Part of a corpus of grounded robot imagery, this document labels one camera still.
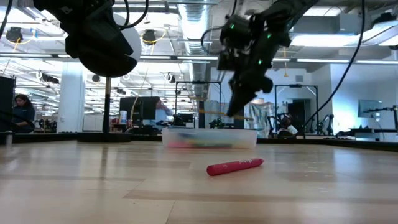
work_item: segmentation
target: clear plastic bin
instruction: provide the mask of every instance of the clear plastic bin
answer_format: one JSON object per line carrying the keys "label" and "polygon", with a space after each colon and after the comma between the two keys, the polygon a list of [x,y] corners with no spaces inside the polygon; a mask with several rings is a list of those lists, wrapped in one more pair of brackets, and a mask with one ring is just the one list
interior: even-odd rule
{"label": "clear plastic bin", "polygon": [[241,129],[164,128],[164,147],[226,147],[253,149],[257,132]]}

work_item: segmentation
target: computer monitor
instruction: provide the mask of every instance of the computer monitor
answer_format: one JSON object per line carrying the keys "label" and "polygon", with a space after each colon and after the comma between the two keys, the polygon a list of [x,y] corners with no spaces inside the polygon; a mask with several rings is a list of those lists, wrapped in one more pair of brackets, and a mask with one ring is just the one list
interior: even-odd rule
{"label": "computer monitor", "polygon": [[184,123],[192,123],[193,122],[193,114],[179,114],[182,122]]}
{"label": "computer monitor", "polygon": [[359,100],[358,117],[360,118],[380,118],[380,112],[369,112],[369,110],[381,109],[382,102],[379,100]]}
{"label": "computer monitor", "polygon": [[[127,119],[130,119],[131,108],[136,100],[135,97],[124,97],[120,98],[120,107],[119,110],[127,111]],[[157,96],[146,96],[139,97],[136,105],[134,106],[134,116],[133,120],[139,119],[136,117],[136,113],[139,113],[139,108],[142,104],[142,119],[143,120],[155,120],[156,119],[156,103],[160,100]]]}

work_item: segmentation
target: dark hair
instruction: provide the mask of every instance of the dark hair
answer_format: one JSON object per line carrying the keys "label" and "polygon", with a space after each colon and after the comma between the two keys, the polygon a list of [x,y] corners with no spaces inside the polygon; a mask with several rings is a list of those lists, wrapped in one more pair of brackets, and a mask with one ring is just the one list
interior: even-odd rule
{"label": "dark hair", "polygon": [[27,97],[27,95],[18,94],[18,95],[15,96],[14,101],[16,102],[18,98],[20,98],[20,99],[25,101],[25,104],[23,105],[23,107],[25,107],[25,108],[33,107],[32,102],[30,102],[30,99],[29,99],[29,97]]}

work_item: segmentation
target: black cable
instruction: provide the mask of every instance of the black cable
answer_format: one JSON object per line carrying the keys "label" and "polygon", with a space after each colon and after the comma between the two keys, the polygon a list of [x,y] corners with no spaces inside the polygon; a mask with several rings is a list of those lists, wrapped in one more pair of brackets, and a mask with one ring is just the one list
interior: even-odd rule
{"label": "black cable", "polygon": [[145,0],[145,9],[144,9],[144,12],[142,13],[141,17],[138,18],[138,20],[136,22],[133,22],[132,24],[120,26],[121,30],[132,28],[132,27],[135,27],[136,25],[138,25],[143,19],[145,19],[145,17],[147,16],[148,10],[149,10],[149,0]]}
{"label": "black cable", "polygon": [[[236,5],[237,5],[237,4],[238,4],[238,0],[235,0],[235,1],[234,1],[234,7],[232,8],[231,16],[235,13]],[[206,36],[207,33],[209,33],[210,31],[219,30],[219,29],[222,29],[222,28],[223,28],[222,26],[221,26],[221,27],[213,27],[213,28],[210,28],[210,29],[206,30],[206,31],[203,33],[203,35],[201,36],[201,38],[200,38],[200,44],[201,44],[202,49],[203,49],[206,53],[208,53],[208,54],[210,54],[210,55],[218,55],[219,53],[222,52],[222,50],[220,50],[220,51],[218,51],[218,52],[211,52],[209,49],[207,49],[207,48],[205,47],[205,43],[204,43],[204,41],[205,41],[205,36]]]}
{"label": "black cable", "polygon": [[8,0],[8,6],[7,6],[7,10],[6,10],[6,14],[4,16],[4,20],[2,21],[1,27],[0,27],[0,39],[2,37],[2,34],[4,33],[4,30],[6,28],[6,24],[7,24],[7,18],[8,15],[11,12],[11,8],[12,8],[12,0]]}
{"label": "black cable", "polygon": [[328,14],[328,12],[331,10],[331,9],[333,9],[334,7],[336,7],[336,8],[338,8],[338,9],[340,9],[340,11],[341,11],[341,13],[343,13],[344,11],[339,7],[339,6],[332,6],[331,8],[329,8],[325,13],[324,13],[324,15],[323,16],[325,16],[326,14]]}
{"label": "black cable", "polygon": [[337,90],[339,89],[339,87],[343,83],[343,80],[347,76],[347,73],[348,73],[349,69],[351,68],[351,66],[353,64],[353,62],[355,60],[355,57],[358,54],[359,49],[361,48],[362,39],[363,39],[363,33],[364,33],[364,30],[365,30],[365,0],[361,0],[361,2],[362,2],[362,6],[361,6],[361,10],[362,10],[361,34],[359,35],[358,45],[357,45],[357,47],[355,49],[355,52],[354,52],[351,60],[349,61],[348,65],[347,65],[347,68],[344,71],[343,76],[341,77],[340,81],[338,82],[335,90],[333,90],[333,92],[329,96],[328,100],[326,100],[326,102],[305,122],[305,124],[303,125],[301,130],[294,135],[294,138],[297,137],[297,135],[299,135],[299,133],[301,133],[305,129],[305,127],[311,121],[311,119],[313,119],[317,115],[317,113],[319,113],[331,101],[331,99],[334,97],[334,95],[336,94]]}
{"label": "black cable", "polygon": [[380,130],[381,130],[381,133],[383,133],[383,141],[385,141],[386,140],[386,136],[384,135],[384,131],[383,131],[383,128],[381,127],[381,125],[380,125],[380,123],[377,121],[377,119],[375,118],[374,119],[374,121],[379,125],[379,127],[380,127]]}
{"label": "black cable", "polygon": [[231,16],[235,13],[236,5],[237,5],[237,4],[238,4],[238,0],[235,0],[235,2],[234,2],[234,7],[232,8]]}
{"label": "black cable", "polygon": [[218,55],[218,54],[222,51],[222,50],[220,50],[220,51],[218,51],[218,52],[211,52],[209,49],[207,49],[207,48],[205,47],[205,36],[206,36],[206,34],[209,33],[210,31],[219,30],[219,29],[222,29],[222,28],[223,28],[223,27],[214,27],[214,28],[210,28],[210,29],[206,30],[206,31],[203,33],[203,35],[201,36],[201,38],[200,38],[200,44],[201,44],[202,49],[203,49],[206,53],[208,53],[208,54],[210,54],[210,55]]}
{"label": "black cable", "polygon": [[130,5],[129,5],[129,0],[124,0],[124,4],[126,5],[126,21],[124,22],[124,25],[127,26],[129,25],[130,22]]}
{"label": "black cable", "polygon": [[[218,94],[220,94],[221,88],[220,88],[217,84],[215,84],[215,83],[213,83],[213,84],[218,88]],[[225,101],[225,96],[224,96],[223,91],[221,91],[221,94],[223,95],[224,103],[226,103],[226,101]]]}

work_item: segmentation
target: pillar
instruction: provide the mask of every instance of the pillar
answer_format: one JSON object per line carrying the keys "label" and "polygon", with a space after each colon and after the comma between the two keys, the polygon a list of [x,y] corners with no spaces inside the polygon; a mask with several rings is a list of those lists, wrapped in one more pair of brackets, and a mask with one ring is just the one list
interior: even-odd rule
{"label": "pillar", "polygon": [[82,132],[86,74],[80,62],[64,62],[61,77],[57,132]]}

